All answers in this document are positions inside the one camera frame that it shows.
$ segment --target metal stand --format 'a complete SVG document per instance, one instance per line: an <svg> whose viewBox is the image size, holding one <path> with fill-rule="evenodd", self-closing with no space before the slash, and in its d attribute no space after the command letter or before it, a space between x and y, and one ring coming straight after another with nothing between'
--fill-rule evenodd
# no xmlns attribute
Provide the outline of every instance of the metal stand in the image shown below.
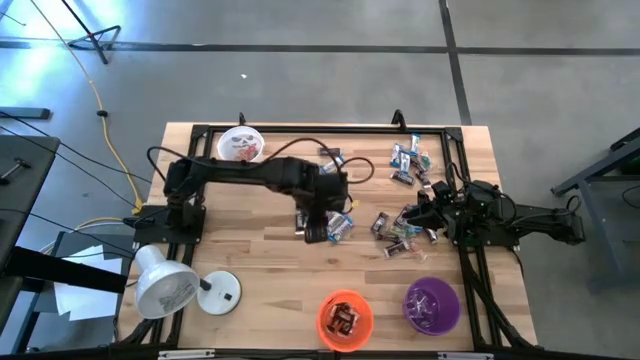
<svg viewBox="0 0 640 360"><path fill-rule="evenodd" d="M100 30L100 31L96 31L96 32L91 32L89 31L89 28L87 28L87 26L82 22L82 20L80 20L80 17L78 17L78 15L76 15L76 13L73 11L73 9L71 9L71 7L69 6L69 4L67 4L66 0L61 0L62 3L64 4L64 6L67 7L67 9L69 9L69 11L71 12L71 15L73 15L74 18L76 18L76 21L78 21L78 23L80 24L80 26L82 26L82 28L84 29L84 31L87 33L87 35L77 38L75 40L71 40L67 43L67 45L69 45L70 47L76 47L76 48L81 48L79 46L76 46L77 43L79 42L85 42L87 40L91 41L91 44L93 45L93 48L96 50L96 52L98 52L98 56L100 56L100 60L102 60L103 64L108 64L109 61L107 60L107 57L104 55L105 51L111 50L111 47L113 45L113 42L116 41L116 38L118 37L118 34L120 33L121 27L120 25L116 25L116 26L111 26L109 28L106 28L104 30ZM106 45L101 45L100 44L100 39L102 39L102 36L110 31L114 31L113 36L111 37L111 40L107 41Z"/></svg>
<svg viewBox="0 0 640 360"><path fill-rule="evenodd" d="M630 268L633 260L629 259L624 240L619 236L613 236L613 234L610 233L611 228L609 231L607 230L607 216L605 215L602 204L595 199L594 189L591 186L592 183L596 182L612 181L637 181L638 184L640 184L640 177L638 176L604 176L640 156L640 129L631 132L629 135L615 142L611 145L611 150L612 152L604 159L587 167L568 180L565 180L562 184L551 189L551 192L555 196L562 196L573 189L580 190L598 239L605 245L606 256L612 265L614 273L611 276L592 280L589 284L592 291L601 291L615 286L640 284L640 274Z"/></svg>

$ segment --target concrete floor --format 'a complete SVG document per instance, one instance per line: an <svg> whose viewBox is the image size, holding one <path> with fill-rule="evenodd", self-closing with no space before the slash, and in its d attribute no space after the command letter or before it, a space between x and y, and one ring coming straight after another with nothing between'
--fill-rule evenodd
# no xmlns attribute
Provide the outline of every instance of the concrete floor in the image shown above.
<svg viewBox="0 0 640 360"><path fill-rule="evenodd" d="M61 3L39 3L66 38L83 35ZM122 25L123 41L445 45L437 0L71 3L92 29ZM459 46L640 46L640 3L633 0L449 0L449 7ZM2 18L0 37L53 38L29 1L13 0L8 14L27 26ZM233 121L243 111L249 121L387 123L401 108L411 123L460 124L444 54L115 52L108 66L94 53L78 56L111 114L114 145L130 170L146 177L151 168L144 152L160 143L168 121ZM640 57L468 55L460 62L472 122L490 127L504 190L518 202L563 205L548 189L638 126ZM0 49L0 99L4 106L50 108L54 117L34 124L115 165L102 142L93 94L64 50ZM9 120L0 124L29 133ZM78 162L130 196L123 176ZM148 186L140 187L146 194ZM128 210L60 160L34 208L69 226ZM39 248L58 230L31 219L20 243ZM640 293L589 293L597 253L593 240L578 247L543 236L524 240L521 257L539 342L555 350L638 358ZM22 296L0 350L21 321L24 303Z"/></svg>

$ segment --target desk lamp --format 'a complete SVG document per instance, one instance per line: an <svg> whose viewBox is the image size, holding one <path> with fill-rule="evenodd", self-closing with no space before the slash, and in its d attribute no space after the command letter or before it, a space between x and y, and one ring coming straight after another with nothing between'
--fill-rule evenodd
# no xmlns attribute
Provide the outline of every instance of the desk lamp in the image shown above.
<svg viewBox="0 0 640 360"><path fill-rule="evenodd" d="M145 319L171 315L196 295L200 308L212 315L224 315L240 302L240 282L230 272L214 271L200 279L187 265L165 259L153 245L140 248L135 261L141 271L136 284L136 310Z"/></svg>

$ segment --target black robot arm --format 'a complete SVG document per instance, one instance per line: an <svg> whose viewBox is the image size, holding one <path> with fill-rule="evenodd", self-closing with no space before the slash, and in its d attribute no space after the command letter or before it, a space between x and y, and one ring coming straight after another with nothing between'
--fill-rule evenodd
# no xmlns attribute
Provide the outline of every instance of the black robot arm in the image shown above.
<svg viewBox="0 0 640 360"><path fill-rule="evenodd" d="M418 206L403 216L411 225L447 228L447 237L452 240L456 231L462 231L464 245L516 247L521 237L532 232L570 245L584 241L582 219L575 209L515 204L484 181L469 182L456 193L442 181L432 188L433 200L424 192L418 193Z"/></svg>
<svg viewBox="0 0 640 360"><path fill-rule="evenodd" d="M312 162L282 157L262 163L182 158L169 165L164 186L167 223L188 227L193 221L189 200L208 182L265 186L273 192L293 197L296 207L307 217L306 242L327 239L327 211L343 212L348 197L347 174L323 174Z"/></svg>

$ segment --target black stand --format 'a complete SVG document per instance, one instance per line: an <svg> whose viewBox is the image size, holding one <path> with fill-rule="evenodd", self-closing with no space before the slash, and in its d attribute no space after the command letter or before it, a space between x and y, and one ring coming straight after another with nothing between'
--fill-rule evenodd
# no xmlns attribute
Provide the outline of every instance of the black stand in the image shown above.
<svg viewBox="0 0 640 360"><path fill-rule="evenodd" d="M120 30L121 30L120 25L112 26L104 30L100 30L92 33L91 31L89 31L89 28L87 28L87 26L82 22L82 20L80 20L78 15L76 15L73 9L71 9L69 4L67 4L67 1L62 0L62 3L64 4L64 6L67 7L67 9L69 9L69 11L71 12L71 15L73 15L73 17L76 18L80 26L82 26L84 31L87 33L86 36L69 41L67 45L69 45L70 47L78 48L78 46L76 46L77 43L81 41L84 42L89 40L91 41L91 44L93 44L94 49L98 52L98 56L100 56L100 60L102 60L102 63L105 65L108 64L109 61L107 60L107 57L104 55L104 51L111 50L111 47L113 46L113 42L116 40L116 37L118 37L118 34L120 33ZM114 33L113 33L113 36L111 37L111 40L107 41L106 45L101 45L100 39L102 39L102 36L112 30L114 30Z"/></svg>

